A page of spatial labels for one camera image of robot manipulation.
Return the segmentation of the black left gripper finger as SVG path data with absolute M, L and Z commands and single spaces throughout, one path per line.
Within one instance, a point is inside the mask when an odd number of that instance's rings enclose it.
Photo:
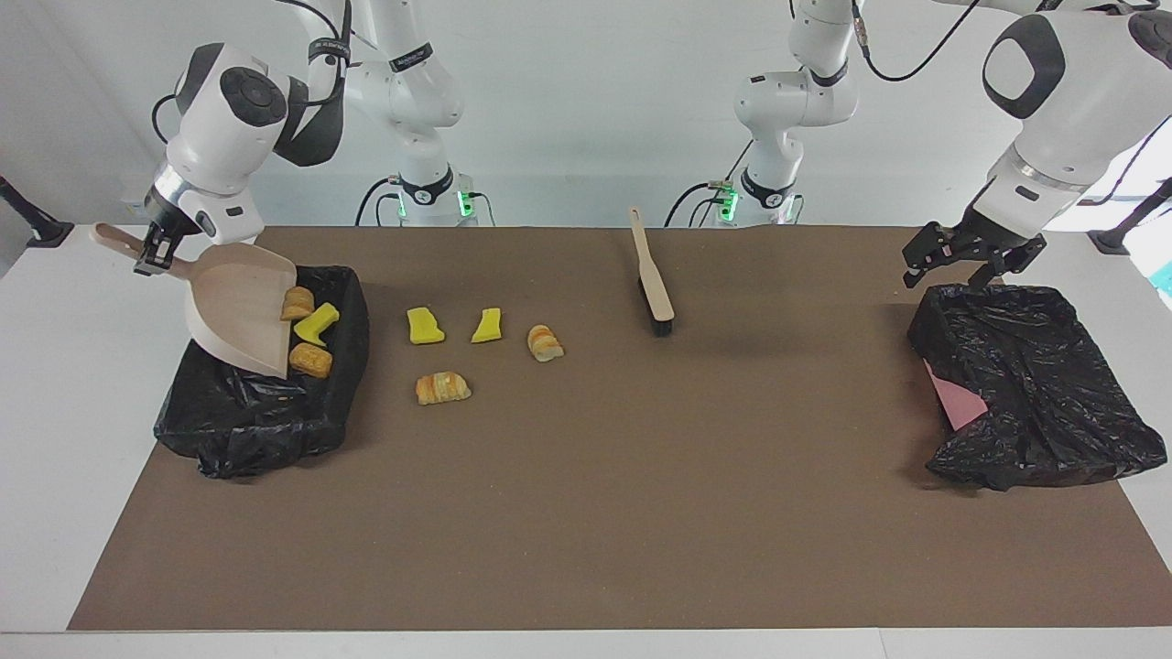
M 1015 247 L 981 246 L 977 251 L 983 259 L 982 265 L 967 281 L 968 288 L 984 288 L 994 279 L 1007 274 L 1022 274 L 1030 264 L 1042 254 L 1047 239 L 1037 235 L 1029 242 Z
M 970 232 L 946 227 L 938 220 L 927 222 L 902 247 L 905 288 L 917 287 L 928 271 L 961 260 L 970 247 Z

